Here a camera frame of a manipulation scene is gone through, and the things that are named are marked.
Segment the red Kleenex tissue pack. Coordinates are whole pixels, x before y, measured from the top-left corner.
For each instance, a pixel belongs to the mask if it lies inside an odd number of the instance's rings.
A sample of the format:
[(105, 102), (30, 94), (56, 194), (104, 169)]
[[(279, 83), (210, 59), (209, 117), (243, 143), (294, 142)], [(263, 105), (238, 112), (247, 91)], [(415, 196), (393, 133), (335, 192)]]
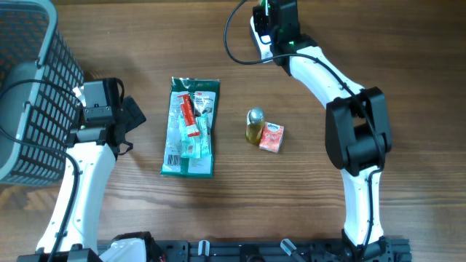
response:
[(278, 153), (283, 141), (284, 126), (265, 122), (259, 148), (265, 151)]

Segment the green 3M product package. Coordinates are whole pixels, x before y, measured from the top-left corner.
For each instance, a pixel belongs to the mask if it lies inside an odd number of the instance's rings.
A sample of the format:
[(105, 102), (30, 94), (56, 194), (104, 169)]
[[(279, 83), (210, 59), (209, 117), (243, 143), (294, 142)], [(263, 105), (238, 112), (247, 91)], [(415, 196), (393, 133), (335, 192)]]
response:
[[(172, 78), (161, 175), (185, 178), (213, 177), (213, 130), (216, 123), (219, 89), (220, 81), (217, 79)], [(195, 118), (203, 114), (209, 116), (212, 156), (200, 159), (181, 157), (181, 134), (178, 126), (178, 116), (182, 115), (182, 113), (177, 97), (183, 94), (189, 94)]]

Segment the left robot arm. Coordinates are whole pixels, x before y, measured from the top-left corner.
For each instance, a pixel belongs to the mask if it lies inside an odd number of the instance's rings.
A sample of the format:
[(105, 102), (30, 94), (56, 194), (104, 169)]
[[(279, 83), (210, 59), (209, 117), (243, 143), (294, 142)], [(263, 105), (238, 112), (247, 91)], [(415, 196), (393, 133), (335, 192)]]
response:
[(118, 78), (72, 87), (24, 79), (1, 93), (1, 181), (60, 183), (50, 222), (23, 261), (98, 260), (97, 227), (126, 134), (144, 122)]

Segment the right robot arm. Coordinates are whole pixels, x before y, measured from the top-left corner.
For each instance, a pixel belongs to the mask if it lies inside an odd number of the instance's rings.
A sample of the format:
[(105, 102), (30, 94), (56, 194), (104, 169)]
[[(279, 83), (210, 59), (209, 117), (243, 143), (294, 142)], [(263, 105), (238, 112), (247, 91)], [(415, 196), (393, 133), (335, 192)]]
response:
[(260, 1), (253, 30), (269, 37), (267, 60), (304, 84), (325, 107), (325, 149), (344, 183), (343, 236), (354, 261), (384, 252), (379, 219), (379, 180), (392, 147), (384, 93), (348, 79), (301, 32), (296, 1)]

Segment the yellow liquid bottle silver cap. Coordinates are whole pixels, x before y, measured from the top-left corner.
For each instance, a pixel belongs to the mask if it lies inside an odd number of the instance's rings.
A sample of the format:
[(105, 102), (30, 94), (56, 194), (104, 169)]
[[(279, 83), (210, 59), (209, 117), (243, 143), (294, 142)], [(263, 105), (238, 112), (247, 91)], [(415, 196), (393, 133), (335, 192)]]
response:
[(265, 125), (264, 112), (261, 108), (255, 107), (247, 114), (247, 127), (245, 131), (246, 139), (249, 143), (258, 145)]

